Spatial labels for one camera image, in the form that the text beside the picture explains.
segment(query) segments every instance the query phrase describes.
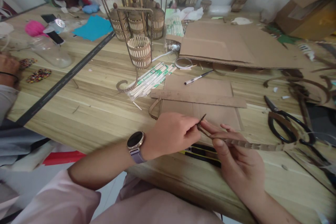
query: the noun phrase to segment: smartwatch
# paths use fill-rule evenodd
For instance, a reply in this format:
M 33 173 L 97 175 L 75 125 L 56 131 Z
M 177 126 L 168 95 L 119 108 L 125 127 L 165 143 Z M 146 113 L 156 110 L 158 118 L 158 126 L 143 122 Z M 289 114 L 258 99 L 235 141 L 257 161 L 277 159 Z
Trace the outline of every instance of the smartwatch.
M 133 158 L 134 162 L 144 163 L 146 162 L 140 152 L 140 146 L 143 144 L 145 140 L 145 134 L 142 131 L 135 132 L 127 141 L 127 148 L 129 149 L 129 153 Z

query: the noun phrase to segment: glass jar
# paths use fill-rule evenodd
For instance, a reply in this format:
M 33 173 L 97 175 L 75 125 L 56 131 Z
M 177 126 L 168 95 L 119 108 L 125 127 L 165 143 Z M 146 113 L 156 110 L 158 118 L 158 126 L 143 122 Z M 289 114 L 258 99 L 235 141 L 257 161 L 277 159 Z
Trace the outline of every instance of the glass jar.
M 69 54 L 48 37 L 35 37 L 29 46 L 33 52 L 55 67 L 65 68 L 72 64 Z

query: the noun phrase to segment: watch face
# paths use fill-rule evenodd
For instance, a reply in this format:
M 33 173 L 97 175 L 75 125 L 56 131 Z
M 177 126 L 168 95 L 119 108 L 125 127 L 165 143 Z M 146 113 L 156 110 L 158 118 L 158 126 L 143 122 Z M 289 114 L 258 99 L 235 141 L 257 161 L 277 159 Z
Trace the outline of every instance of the watch face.
M 131 148 L 131 147 L 137 145 L 140 142 L 141 139 L 142 139 L 142 132 L 141 131 L 135 132 L 128 139 L 128 141 L 127 141 L 127 147 Z

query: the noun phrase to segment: purple watch strap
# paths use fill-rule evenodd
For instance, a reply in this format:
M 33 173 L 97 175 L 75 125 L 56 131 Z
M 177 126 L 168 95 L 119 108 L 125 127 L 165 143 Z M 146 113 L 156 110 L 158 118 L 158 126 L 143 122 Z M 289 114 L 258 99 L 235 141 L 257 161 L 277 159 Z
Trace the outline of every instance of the purple watch strap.
M 139 148 L 137 148 L 137 149 L 135 149 L 135 150 L 131 150 L 130 151 L 130 154 L 131 154 L 131 157 L 133 158 L 133 160 L 134 160 L 134 162 L 136 162 L 136 163 L 144 163 L 144 162 L 146 162 L 143 158 L 142 158 L 142 156 L 141 156 L 141 152 L 140 152 L 140 149 Z

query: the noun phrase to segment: pink shirt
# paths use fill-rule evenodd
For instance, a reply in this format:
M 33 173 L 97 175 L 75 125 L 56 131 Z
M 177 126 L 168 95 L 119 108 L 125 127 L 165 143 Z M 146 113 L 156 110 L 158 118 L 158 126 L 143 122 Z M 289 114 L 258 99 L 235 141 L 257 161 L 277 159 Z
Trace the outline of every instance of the pink shirt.
M 223 223 L 214 213 L 191 205 L 136 177 L 127 175 L 117 201 L 91 221 L 100 193 L 59 172 L 12 224 Z

